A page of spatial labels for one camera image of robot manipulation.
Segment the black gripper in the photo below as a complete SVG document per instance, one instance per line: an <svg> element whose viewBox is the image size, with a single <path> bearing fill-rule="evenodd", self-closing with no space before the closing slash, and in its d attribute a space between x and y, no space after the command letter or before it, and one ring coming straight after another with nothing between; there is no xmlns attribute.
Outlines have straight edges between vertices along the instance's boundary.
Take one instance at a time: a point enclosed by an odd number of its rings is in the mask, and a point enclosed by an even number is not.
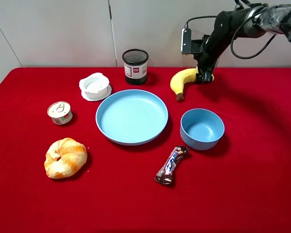
<svg viewBox="0 0 291 233"><path fill-rule="evenodd" d="M202 39L192 40L192 53L197 61L197 81L210 83L214 80L213 67L228 46L229 35L203 35Z"/></svg>

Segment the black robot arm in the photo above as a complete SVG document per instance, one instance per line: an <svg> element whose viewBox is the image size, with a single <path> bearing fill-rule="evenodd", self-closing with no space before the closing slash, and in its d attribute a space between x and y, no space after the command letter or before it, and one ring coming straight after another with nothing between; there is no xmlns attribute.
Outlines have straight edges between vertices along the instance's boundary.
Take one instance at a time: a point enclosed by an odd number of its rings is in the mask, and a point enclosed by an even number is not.
<svg viewBox="0 0 291 233"><path fill-rule="evenodd" d="M268 6L248 4L234 11L222 11L215 19L213 31L196 41L199 50L194 53L197 61L195 82L212 82L212 73L218 58L226 50L233 48L237 38L259 38L266 33L286 36L291 43L291 4Z"/></svg>

